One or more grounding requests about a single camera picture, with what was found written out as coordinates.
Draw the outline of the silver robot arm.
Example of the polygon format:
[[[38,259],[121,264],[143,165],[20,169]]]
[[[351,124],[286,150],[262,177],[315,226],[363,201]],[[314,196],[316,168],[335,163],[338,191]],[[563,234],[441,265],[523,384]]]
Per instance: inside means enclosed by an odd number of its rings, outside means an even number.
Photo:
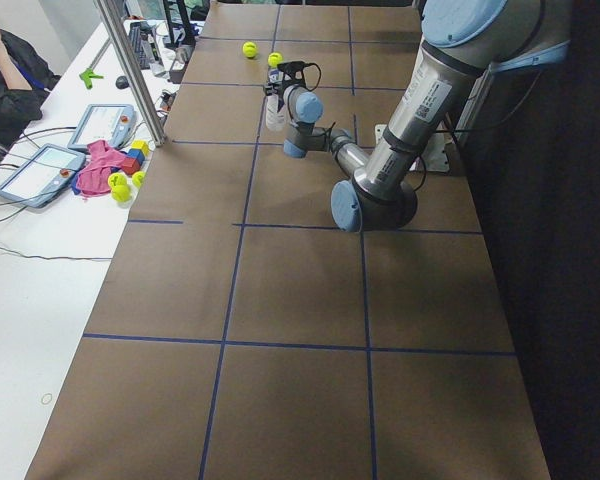
[[[570,1],[427,2],[411,81],[370,154],[346,131],[317,126],[323,104],[306,86],[303,61],[270,69],[263,87],[266,124],[271,130],[288,124],[286,155],[326,151],[347,174],[330,199],[340,229],[401,228],[417,210],[416,193],[405,177],[445,115],[468,99],[487,70],[538,69],[563,61],[572,6]]]

